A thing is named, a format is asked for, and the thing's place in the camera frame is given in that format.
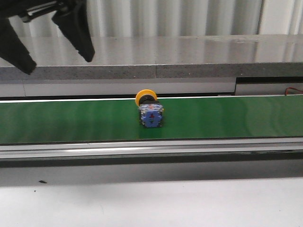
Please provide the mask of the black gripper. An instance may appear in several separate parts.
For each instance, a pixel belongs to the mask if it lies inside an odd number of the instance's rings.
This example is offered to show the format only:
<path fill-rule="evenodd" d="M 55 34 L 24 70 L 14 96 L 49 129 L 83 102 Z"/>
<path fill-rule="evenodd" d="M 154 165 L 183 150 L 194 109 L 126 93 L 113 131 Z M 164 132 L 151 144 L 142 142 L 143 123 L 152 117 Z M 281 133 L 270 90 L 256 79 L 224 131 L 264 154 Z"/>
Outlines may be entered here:
<path fill-rule="evenodd" d="M 20 16 L 24 22 L 56 11 L 52 21 L 85 61 L 95 50 L 89 32 L 86 0 L 1 0 L 0 57 L 30 75 L 36 62 L 19 39 L 8 18 Z"/>

